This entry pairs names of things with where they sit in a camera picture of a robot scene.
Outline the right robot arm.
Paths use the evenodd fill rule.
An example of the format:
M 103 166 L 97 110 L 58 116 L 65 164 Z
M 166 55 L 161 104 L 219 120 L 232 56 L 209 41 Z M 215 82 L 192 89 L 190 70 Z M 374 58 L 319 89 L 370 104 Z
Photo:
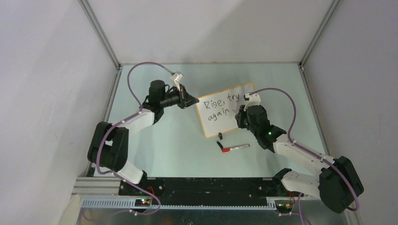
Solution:
M 282 169 L 273 177 L 273 190 L 277 195 L 300 192 L 320 199 L 335 213 L 357 209 L 350 205 L 359 202 L 364 187 L 350 159 L 316 153 L 293 140 L 285 130 L 270 123 L 261 105 L 241 105 L 235 119 L 239 128 L 254 135 L 262 149 L 290 158 L 310 172 L 306 175 Z

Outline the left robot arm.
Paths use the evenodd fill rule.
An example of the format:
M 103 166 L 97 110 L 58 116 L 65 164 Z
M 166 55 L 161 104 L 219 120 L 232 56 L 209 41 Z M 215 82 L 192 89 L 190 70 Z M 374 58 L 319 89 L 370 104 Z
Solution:
M 166 90 L 164 81 L 152 81 L 137 113 L 115 124 L 104 121 L 97 124 L 87 153 L 88 161 L 108 168 L 124 182 L 131 182 L 130 189 L 135 194 L 145 194 L 148 191 L 148 182 L 143 179 L 146 172 L 128 160 L 129 135 L 157 123 L 166 107 L 177 105 L 185 109 L 197 103 L 199 99 L 189 94 L 182 84 Z

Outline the yellow framed whiteboard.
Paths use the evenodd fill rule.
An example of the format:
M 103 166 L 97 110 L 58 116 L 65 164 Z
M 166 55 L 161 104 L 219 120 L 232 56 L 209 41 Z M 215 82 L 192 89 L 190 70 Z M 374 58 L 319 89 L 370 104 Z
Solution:
M 244 94 L 255 91 L 253 82 L 224 89 L 209 95 L 199 97 L 196 104 L 203 134 L 206 138 L 218 136 L 237 129 L 235 114 L 245 103 Z

